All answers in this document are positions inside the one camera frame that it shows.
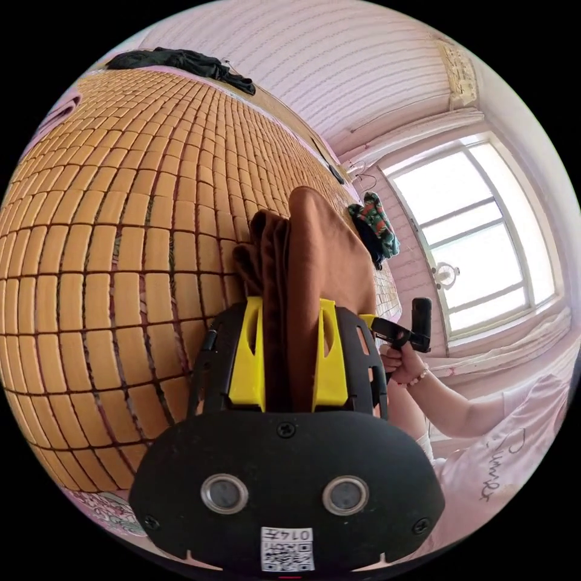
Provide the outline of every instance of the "green patterned cloth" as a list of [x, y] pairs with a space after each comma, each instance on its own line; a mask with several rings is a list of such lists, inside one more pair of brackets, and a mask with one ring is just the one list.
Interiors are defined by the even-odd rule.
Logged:
[[391, 258], [399, 254], [399, 240], [383, 210], [383, 204], [375, 192], [366, 192], [363, 206], [351, 204], [348, 208], [352, 219], [362, 220], [368, 224], [379, 238], [383, 255]]

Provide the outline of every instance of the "bed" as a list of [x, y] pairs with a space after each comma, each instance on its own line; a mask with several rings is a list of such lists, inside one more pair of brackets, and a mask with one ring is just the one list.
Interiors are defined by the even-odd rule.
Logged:
[[[265, 91], [252, 102], [152, 68], [92, 71], [76, 88], [82, 100], [22, 158], [0, 211], [0, 370], [55, 483], [113, 493], [185, 417], [207, 325], [244, 298], [231, 251], [252, 216], [287, 216], [287, 195], [307, 185], [350, 223], [356, 193]], [[376, 289], [378, 315], [397, 319], [386, 266]]]

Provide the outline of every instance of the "yellow plastic part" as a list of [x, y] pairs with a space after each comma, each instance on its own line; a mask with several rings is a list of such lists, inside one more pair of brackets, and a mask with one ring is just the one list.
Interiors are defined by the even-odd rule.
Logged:
[[262, 299], [248, 297], [236, 350], [229, 398], [233, 405], [257, 405], [266, 410]]
[[[325, 355], [326, 341], [329, 351]], [[343, 407], [348, 397], [335, 302], [321, 299], [312, 411], [318, 405]]]
[[371, 325], [373, 324], [373, 321], [375, 321], [376, 316], [375, 315], [359, 315], [359, 318], [363, 319], [363, 321], [365, 322], [367, 327], [369, 327], [369, 329], [371, 329]]

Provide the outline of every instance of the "hand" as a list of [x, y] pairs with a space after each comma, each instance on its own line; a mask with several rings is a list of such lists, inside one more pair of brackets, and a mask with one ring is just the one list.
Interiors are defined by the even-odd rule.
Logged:
[[390, 345], [382, 345], [379, 354], [386, 373], [391, 373], [392, 380], [397, 383], [408, 384], [424, 371], [424, 362], [409, 341], [401, 347], [401, 351]]

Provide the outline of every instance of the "window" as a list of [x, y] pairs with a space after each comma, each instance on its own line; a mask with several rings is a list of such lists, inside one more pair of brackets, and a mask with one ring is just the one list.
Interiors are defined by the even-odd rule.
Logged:
[[494, 329], [556, 293], [523, 188], [490, 140], [469, 141], [384, 171], [430, 266], [459, 269], [452, 286], [438, 290], [449, 340]]

